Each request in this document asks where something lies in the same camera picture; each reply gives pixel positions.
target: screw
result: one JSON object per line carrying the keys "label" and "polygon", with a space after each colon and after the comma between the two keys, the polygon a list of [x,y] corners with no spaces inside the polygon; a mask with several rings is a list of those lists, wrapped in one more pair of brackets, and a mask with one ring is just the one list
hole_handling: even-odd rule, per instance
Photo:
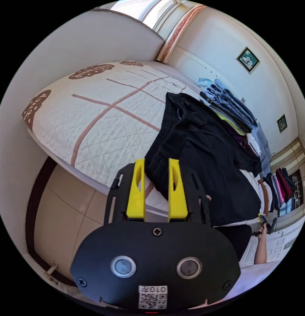
{"label": "screw", "polygon": [[154,229],[152,230],[152,234],[153,234],[154,236],[156,236],[156,237],[159,237],[159,236],[162,235],[162,229],[156,227],[156,228],[154,228]]}
{"label": "screw", "polygon": [[78,278],[78,283],[79,283],[79,285],[82,286],[82,287],[86,287],[86,286],[87,286],[86,280],[82,279],[81,277]]}
{"label": "screw", "polygon": [[229,280],[229,281],[225,282],[225,284],[222,286],[222,288],[224,290],[228,290],[230,288],[230,286],[231,286],[231,281]]}

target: framed picture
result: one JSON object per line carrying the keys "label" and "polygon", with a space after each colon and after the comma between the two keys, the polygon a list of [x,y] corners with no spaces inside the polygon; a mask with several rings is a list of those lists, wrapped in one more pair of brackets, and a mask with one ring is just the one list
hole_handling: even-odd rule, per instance
{"label": "framed picture", "polygon": [[280,133],[283,132],[285,128],[287,128],[285,114],[283,114],[283,116],[277,121],[277,125]]}
{"label": "framed picture", "polygon": [[236,58],[239,63],[246,69],[248,73],[251,73],[253,69],[260,63],[258,58],[246,47],[241,54]]}

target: qr code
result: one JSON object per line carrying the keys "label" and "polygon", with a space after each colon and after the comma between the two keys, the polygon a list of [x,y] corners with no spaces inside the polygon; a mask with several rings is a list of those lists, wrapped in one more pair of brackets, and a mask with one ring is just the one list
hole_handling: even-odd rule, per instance
{"label": "qr code", "polygon": [[166,309],[167,294],[140,293],[139,308]]}

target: brown tree pattern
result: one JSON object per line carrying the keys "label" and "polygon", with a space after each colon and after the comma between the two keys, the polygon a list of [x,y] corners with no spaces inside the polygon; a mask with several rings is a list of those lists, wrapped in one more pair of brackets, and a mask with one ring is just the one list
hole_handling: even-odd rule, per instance
{"label": "brown tree pattern", "polygon": [[114,65],[110,65],[110,64],[90,66],[90,67],[81,69],[79,71],[76,71],[74,74],[69,76],[69,79],[81,79],[84,77],[91,77],[93,75],[102,73],[105,70],[111,70],[113,67]]}
{"label": "brown tree pattern", "polygon": [[131,61],[131,60],[127,60],[127,61],[124,61],[124,62],[120,62],[120,64],[122,64],[122,65],[127,65],[127,66],[139,66],[139,67],[143,67],[143,64],[138,63],[138,62],[134,62],[134,61]]}
{"label": "brown tree pattern", "polygon": [[24,121],[28,125],[28,128],[33,131],[33,121],[35,113],[40,109],[42,103],[46,100],[46,98],[50,95],[51,90],[45,90],[34,97],[29,105],[26,107],[22,116]]}

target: purple clothing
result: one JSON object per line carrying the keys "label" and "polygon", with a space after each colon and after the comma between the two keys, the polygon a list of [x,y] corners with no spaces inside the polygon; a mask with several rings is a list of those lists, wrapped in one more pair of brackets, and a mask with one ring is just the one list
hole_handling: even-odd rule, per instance
{"label": "purple clothing", "polygon": [[221,120],[221,121],[225,125],[225,127],[227,128],[229,134],[237,141],[237,143],[242,145],[243,139],[242,139],[241,135],[239,135],[237,133],[237,131],[229,123],[227,123],[226,121],[223,121],[223,120]]}

